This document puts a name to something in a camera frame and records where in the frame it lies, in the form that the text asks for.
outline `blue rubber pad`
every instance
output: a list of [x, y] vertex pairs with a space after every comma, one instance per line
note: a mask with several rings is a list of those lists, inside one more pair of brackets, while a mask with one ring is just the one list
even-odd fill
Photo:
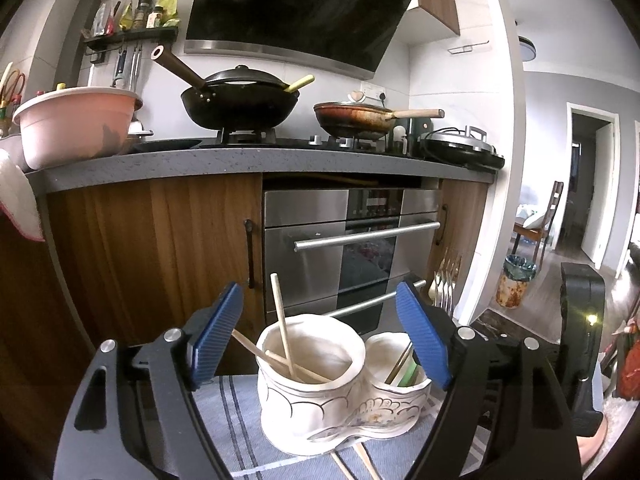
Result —
[[452, 379], [447, 347], [405, 282], [400, 282], [396, 288], [396, 310], [427, 377], [446, 390]]
[[240, 285], [234, 283], [217, 303], [218, 308], [193, 345], [191, 381], [196, 388], [215, 375], [231, 333], [240, 319], [243, 306]]

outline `black range hood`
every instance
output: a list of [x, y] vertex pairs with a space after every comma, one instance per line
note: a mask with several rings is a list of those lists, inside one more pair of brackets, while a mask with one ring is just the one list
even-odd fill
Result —
[[373, 77], [411, 0], [194, 0], [184, 51]]

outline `chair back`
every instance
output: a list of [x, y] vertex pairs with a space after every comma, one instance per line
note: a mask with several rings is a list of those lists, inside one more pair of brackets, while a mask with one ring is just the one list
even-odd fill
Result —
[[563, 189], [564, 182], [558, 182], [556, 180], [554, 182], [554, 188], [551, 192], [551, 198], [549, 199], [549, 205], [546, 208], [545, 221], [542, 223], [543, 237], [546, 237], [551, 230], [551, 225], [553, 224], [554, 218], [556, 217], [556, 212], [558, 211], [558, 204], [560, 202], [560, 197], [562, 196]]

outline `black cabinet handle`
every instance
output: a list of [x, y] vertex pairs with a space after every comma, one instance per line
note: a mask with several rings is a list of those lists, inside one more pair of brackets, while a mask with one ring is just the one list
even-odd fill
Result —
[[249, 288], [255, 288], [255, 273], [254, 273], [254, 223], [247, 219], [244, 221], [244, 230], [246, 232], [246, 252], [249, 261], [249, 279], [247, 285]]
[[436, 245], [440, 245], [442, 243], [442, 239], [444, 238], [444, 232], [447, 230], [447, 220], [449, 219], [449, 206], [447, 204], [442, 204], [442, 210], [444, 211], [444, 222], [442, 223], [442, 234], [440, 235], [440, 239], [436, 240]]

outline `trash can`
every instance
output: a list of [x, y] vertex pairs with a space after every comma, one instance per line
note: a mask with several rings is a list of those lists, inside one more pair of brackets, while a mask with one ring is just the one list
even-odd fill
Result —
[[529, 282], [536, 276], [536, 264], [522, 256], [509, 254], [504, 259], [495, 301], [506, 308], [520, 306]]

